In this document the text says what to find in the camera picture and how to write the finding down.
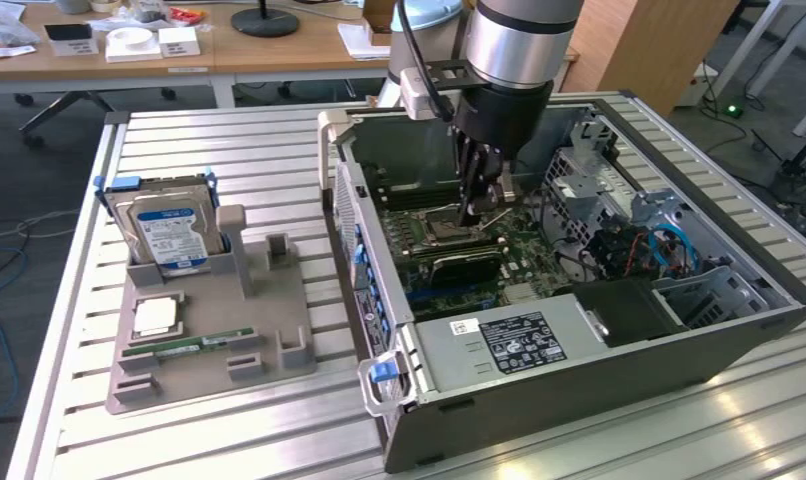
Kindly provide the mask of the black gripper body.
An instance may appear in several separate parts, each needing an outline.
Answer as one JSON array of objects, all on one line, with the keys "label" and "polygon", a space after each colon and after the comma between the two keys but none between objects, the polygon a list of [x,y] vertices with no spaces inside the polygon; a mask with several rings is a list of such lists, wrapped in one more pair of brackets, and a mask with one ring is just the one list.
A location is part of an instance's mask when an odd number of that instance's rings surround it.
[{"label": "black gripper body", "polygon": [[474,141],[501,150],[519,150],[530,141],[554,83],[534,89],[498,85],[466,89],[454,117],[458,130]]}]

